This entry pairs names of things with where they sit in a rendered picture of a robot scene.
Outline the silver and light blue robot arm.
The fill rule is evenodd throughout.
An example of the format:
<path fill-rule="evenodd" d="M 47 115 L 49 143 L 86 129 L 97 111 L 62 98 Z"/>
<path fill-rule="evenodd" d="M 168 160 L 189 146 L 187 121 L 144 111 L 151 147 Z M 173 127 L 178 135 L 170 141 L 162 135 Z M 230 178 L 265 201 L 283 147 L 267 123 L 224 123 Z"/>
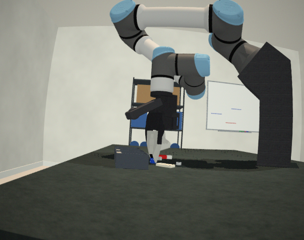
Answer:
<path fill-rule="evenodd" d="M 210 46 L 232 63 L 239 74 L 261 49 L 241 38 L 243 9 L 232 0 L 217 0 L 206 7 L 145 7 L 123 0 L 112 7 L 110 17 L 120 39 L 152 62 L 150 91 L 173 93 L 175 80 L 191 99 L 202 98 L 205 77 L 210 75 L 210 57 L 176 54 L 173 48 L 153 42 L 144 30 L 146 27 L 206 29 L 211 33 Z"/>

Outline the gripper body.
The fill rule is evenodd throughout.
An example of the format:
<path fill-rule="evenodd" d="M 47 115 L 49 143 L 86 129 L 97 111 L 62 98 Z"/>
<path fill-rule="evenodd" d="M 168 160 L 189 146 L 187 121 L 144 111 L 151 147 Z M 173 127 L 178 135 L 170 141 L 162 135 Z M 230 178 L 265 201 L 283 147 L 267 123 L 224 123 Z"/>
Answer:
<path fill-rule="evenodd" d="M 149 130 L 156 130 L 159 118 L 163 121 L 165 130 L 179 129 L 180 113 L 177 113 L 177 95 L 168 91 L 151 91 L 150 96 L 156 99 L 161 98 L 163 105 L 149 111 L 147 114 L 146 125 Z"/>

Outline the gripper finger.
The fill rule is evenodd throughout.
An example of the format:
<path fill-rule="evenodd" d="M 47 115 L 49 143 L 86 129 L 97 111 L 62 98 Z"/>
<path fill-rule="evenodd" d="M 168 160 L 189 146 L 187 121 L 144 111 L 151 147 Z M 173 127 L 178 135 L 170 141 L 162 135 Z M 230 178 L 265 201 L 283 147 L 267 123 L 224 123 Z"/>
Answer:
<path fill-rule="evenodd" d="M 149 153 L 149 157 L 153 158 L 152 154 L 153 154 L 153 146 L 154 146 L 154 138 L 153 135 L 155 133 L 156 130 L 149 130 L 149 127 L 145 127 L 145 137 L 146 137 L 146 143 L 147 143 L 147 148 L 148 148 L 148 153 Z"/>
<path fill-rule="evenodd" d="M 160 151 L 170 148 L 171 143 L 165 138 L 165 126 L 163 124 L 163 120 L 160 120 L 158 126 L 156 127 L 156 131 L 153 135 L 154 138 L 154 146 L 153 146 L 153 159 L 154 162 L 157 163 Z"/>

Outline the white domino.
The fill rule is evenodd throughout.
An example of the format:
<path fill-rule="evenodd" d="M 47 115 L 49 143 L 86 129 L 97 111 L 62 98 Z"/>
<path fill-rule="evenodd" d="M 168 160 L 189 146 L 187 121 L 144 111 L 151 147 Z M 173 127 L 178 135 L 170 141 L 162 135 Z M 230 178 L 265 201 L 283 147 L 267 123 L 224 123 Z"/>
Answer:
<path fill-rule="evenodd" d="M 166 168 L 174 168 L 175 167 L 174 164 L 167 164 L 167 163 L 156 163 L 156 166 L 166 167 Z"/>

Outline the grey rack of labelled bins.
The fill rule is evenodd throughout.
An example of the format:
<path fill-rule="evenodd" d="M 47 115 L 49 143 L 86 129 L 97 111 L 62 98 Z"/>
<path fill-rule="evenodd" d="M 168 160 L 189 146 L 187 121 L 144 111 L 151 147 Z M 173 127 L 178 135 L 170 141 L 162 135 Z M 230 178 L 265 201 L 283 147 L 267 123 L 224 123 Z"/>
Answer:
<path fill-rule="evenodd" d="M 115 167 L 119 169 L 148 170 L 149 154 L 138 147 L 115 146 Z"/>

